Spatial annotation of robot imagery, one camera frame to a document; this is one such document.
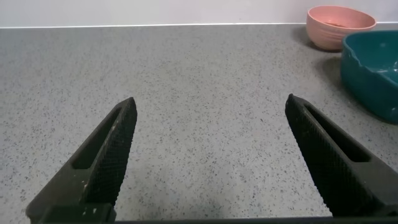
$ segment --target teal bowl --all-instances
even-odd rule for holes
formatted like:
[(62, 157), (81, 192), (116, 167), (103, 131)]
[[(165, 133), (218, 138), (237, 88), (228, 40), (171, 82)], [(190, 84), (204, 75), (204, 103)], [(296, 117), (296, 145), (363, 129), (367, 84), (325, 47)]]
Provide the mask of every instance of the teal bowl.
[(341, 81), (372, 113), (398, 124), (398, 30), (343, 39)]

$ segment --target granite countertop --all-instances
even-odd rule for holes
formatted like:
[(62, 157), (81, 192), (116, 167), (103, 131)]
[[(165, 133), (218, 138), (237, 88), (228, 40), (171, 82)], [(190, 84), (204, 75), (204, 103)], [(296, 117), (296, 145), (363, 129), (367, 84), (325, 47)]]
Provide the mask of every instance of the granite countertop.
[(27, 223), (27, 204), (130, 96), (118, 220), (331, 215), (285, 118), (289, 93), (398, 171), (398, 126), (346, 92), (339, 57), (303, 25), (0, 30), (1, 223)]

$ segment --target countertop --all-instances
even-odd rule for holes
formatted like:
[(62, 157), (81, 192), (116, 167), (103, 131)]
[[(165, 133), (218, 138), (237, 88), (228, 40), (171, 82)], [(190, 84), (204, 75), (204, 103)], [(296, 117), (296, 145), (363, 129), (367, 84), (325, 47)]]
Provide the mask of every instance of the countertop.
[(339, 57), (303, 25), (0, 30), (1, 223), (27, 223), (27, 204), (130, 96), (117, 220), (329, 216), (284, 114), (289, 93), (398, 171), (398, 126), (347, 93)]

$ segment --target white wall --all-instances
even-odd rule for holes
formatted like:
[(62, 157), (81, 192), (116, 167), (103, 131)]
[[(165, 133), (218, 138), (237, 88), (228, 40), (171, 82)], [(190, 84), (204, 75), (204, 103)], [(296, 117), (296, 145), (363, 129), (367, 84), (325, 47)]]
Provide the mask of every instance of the white wall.
[(398, 22), (398, 0), (0, 0), (0, 27), (296, 23), (322, 4)]

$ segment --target ceramic bowl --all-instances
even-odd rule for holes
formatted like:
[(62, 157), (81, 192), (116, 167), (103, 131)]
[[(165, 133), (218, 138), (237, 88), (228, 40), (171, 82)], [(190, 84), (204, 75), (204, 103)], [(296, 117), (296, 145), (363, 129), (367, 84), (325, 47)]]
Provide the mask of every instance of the ceramic bowl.
[(370, 111), (398, 124), (398, 30), (343, 39), (341, 81)]
[(346, 35), (371, 30), (375, 25), (373, 17), (347, 7), (317, 6), (307, 13), (307, 34), (324, 50), (341, 50)]

